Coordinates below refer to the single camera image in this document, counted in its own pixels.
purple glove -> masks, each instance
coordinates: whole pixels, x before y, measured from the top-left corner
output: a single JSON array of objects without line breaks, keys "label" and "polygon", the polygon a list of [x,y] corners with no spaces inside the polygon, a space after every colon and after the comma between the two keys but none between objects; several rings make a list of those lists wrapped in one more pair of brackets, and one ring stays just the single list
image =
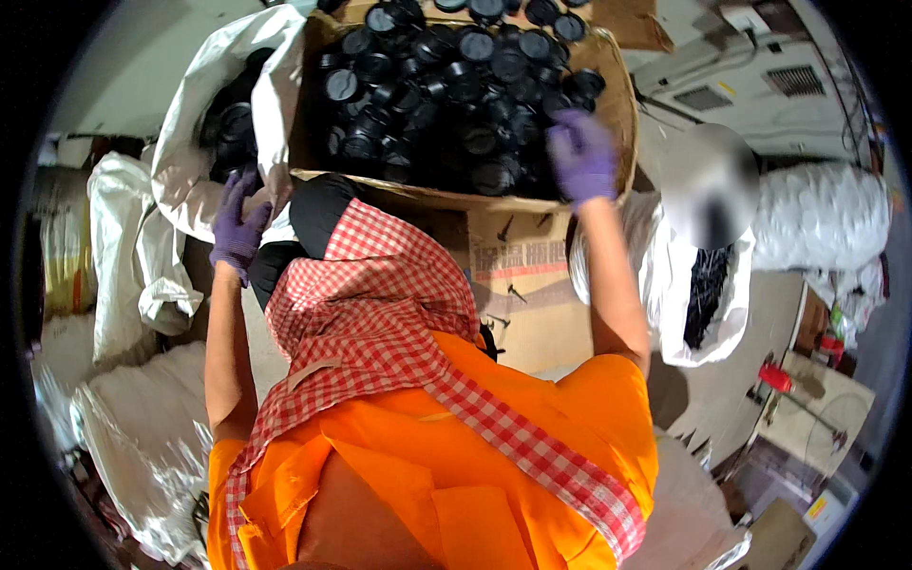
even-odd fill
[{"label": "purple glove", "polygon": [[219,215],[215,218],[212,233],[215,234],[215,246],[209,254],[209,261],[215,267],[215,262],[221,260],[233,267],[244,287],[247,287],[247,268],[253,262],[256,250],[260,247],[263,230],[269,222],[269,214],[273,211],[270,202],[260,206],[250,214],[247,222],[241,221],[241,211],[244,207],[244,198],[251,196],[258,189],[254,187],[256,181],[256,167],[244,169],[244,175],[239,176],[233,172],[225,183],[225,201]]},{"label": "purple glove", "polygon": [[555,122],[548,129],[548,154],[557,183],[574,210],[596,196],[614,200],[617,157],[611,133],[578,109],[558,111]]}]

worker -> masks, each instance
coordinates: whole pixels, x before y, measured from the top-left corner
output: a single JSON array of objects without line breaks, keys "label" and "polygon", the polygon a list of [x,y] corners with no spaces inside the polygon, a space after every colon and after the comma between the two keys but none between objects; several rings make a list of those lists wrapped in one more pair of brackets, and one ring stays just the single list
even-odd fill
[{"label": "worker", "polygon": [[[589,241],[595,356],[553,383],[496,364],[460,267],[339,175],[291,198],[298,242],[259,249],[232,177],[214,225],[205,396],[216,569],[615,568],[658,471],[646,319],[613,204],[609,133],[548,130]],[[262,405],[241,289],[290,363]]]}]

orange shirt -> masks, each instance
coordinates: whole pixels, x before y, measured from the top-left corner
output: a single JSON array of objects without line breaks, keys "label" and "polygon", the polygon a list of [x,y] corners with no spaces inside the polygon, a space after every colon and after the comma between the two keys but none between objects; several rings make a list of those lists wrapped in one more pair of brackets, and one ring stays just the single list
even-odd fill
[{"label": "orange shirt", "polygon": [[[615,477],[644,520],[658,474],[646,382],[627,358],[590,358],[555,384],[495,364],[434,332],[447,358],[482,388]],[[210,454],[212,568],[234,568],[225,517],[228,468],[244,446]],[[296,560],[307,502],[335,449],[449,570],[615,568],[605,539],[423,389],[352,399],[274,440],[251,471],[239,533],[253,570]]]}]

air vent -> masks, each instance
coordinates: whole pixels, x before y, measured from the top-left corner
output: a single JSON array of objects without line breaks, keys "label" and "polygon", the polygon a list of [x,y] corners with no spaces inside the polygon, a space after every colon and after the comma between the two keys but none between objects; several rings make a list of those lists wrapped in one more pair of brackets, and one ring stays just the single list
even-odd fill
[{"label": "air vent", "polygon": [[820,78],[817,77],[811,66],[770,69],[766,72],[766,77],[785,97],[826,95],[824,84],[820,82]]},{"label": "air vent", "polygon": [[708,111],[731,105],[730,99],[716,93],[708,85],[679,93],[675,96],[675,100],[695,111]]}]

sleeve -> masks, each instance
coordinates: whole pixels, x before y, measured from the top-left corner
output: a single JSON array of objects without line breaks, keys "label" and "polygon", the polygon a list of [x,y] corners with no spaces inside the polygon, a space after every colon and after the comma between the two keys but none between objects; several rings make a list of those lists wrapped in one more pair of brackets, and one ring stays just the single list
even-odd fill
[{"label": "sleeve", "polygon": [[646,380],[628,358],[588,359],[557,383],[560,400],[616,450],[644,517],[652,512],[658,453]]},{"label": "sleeve", "polygon": [[206,554],[213,569],[233,568],[231,537],[225,509],[225,482],[228,468],[246,441],[221,440],[209,452],[209,531],[206,536]]}]

